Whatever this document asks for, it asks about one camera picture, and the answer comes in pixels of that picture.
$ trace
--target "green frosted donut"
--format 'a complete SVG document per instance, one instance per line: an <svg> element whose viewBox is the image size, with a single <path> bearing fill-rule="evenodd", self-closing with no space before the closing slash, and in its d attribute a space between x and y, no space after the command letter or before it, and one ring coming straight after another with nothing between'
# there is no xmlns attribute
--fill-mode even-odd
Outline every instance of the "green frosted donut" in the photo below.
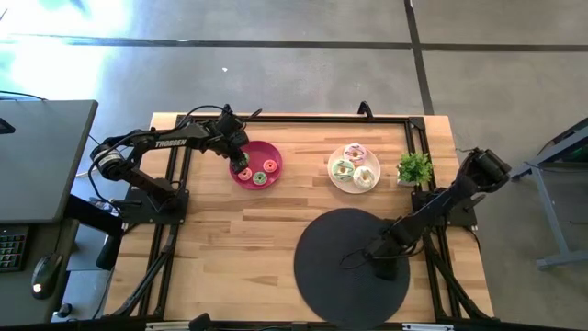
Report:
<svg viewBox="0 0 588 331"><path fill-rule="evenodd" d="M341 159L333 163L333 168L331 170L333 172L333 176L337 180L348 181L353 178L353 172L356 171L356 168L350 161Z"/></svg>
<svg viewBox="0 0 588 331"><path fill-rule="evenodd" d="M267 175L263 171L254 173L254 184L264 185L267 182Z"/></svg>

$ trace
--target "keyboard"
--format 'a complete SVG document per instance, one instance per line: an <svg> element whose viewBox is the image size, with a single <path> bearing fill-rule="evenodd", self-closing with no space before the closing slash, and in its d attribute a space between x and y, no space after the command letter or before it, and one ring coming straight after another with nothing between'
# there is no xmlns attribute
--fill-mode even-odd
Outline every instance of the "keyboard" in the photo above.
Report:
<svg viewBox="0 0 588 331"><path fill-rule="evenodd" d="M27 237L26 225L0 224L0 272L22 269Z"/></svg>

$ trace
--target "pink frosted donut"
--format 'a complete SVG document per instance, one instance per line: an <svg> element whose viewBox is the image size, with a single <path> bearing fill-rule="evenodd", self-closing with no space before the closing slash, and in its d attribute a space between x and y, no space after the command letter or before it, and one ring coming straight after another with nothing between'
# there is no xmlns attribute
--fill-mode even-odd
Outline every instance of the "pink frosted donut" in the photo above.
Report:
<svg viewBox="0 0 588 331"><path fill-rule="evenodd" d="M267 173L273 173L277 169L277 163L274 160L266 160L264 162L264 171Z"/></svg>
<svg viewBox="0 0 588 331"><path fill-rule="evenodd" d="M366 148L359 143L350 143L343 151L343 158L350 161L354 166L363 165L366 156L368 156Z"/></svg>
<svg viewBox="0 0 588 331"><path fill-rule="evenodd" d="M249 180L249 178L251 178L251 176L252 176L253 174L254 174L254 173L251 171L251 169L250 169L250 168L245 168L245 170L244 170L244 171L242 171L242 172L240 172L240 173L239 173L239 175L237 175L237 177L238 177L239 179L241 179L242 181L245 181L245 180Z"/></svg>

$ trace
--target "pink bowl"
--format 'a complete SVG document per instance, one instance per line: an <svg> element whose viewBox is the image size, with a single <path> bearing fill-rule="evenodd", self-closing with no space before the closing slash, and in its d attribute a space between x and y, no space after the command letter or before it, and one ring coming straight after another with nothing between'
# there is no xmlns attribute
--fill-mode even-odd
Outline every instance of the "pink bowl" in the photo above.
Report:
<svg viewBox="0 0 588 331"><path fill-rule="evenodd" d="M229 167L229 174L237 184L242 188L247 189L263 189L272 185L282 173L282 155L279 150L271 143L253 141L249 142L241 148L245 153L249 154L249 168L255 174L256 172L262 171L267 175L267 182L264 185L256 185L253 181L253 177L248 180L241 180L235 175ZM273 173L267 173L264 171L264 162L266 160L274 160L277 164L277 169Z"/></svg>

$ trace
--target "green plant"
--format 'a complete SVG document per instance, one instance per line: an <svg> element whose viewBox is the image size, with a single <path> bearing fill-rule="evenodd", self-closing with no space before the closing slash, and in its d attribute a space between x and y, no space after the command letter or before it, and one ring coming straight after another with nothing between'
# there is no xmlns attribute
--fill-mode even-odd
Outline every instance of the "green plant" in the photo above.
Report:
<svg viewBox="0 0 588 331"><path fill-rule="evenodd" d="M400 180L407 182L424 183L431 179L433 165L429 161L428 154L404 154L398 165Z"/></svg>

